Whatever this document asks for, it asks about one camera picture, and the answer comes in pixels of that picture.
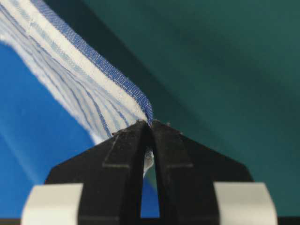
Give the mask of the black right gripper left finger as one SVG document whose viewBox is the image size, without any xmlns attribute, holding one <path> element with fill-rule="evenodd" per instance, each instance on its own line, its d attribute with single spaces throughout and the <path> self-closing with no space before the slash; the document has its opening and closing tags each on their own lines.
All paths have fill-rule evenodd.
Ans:
<svg viewBox="0 0 300 225">
<path fill-rule="evenodd" d="M 137 225 L 149 127 L 139 121 L 53 167 L 35 185 L 23 225 Z"/>
</svg>

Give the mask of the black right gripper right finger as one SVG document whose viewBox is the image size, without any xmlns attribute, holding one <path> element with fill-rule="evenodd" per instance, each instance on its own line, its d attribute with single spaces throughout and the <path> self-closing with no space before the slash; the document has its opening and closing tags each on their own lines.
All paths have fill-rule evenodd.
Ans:
<svg viewBox="0 0 300 225">
<path fill-rule="evenodd" d="M 266 185 L 245 165 L 152 123 L 160 215 L 167 225 L 275 225 Z"/>
</svg>

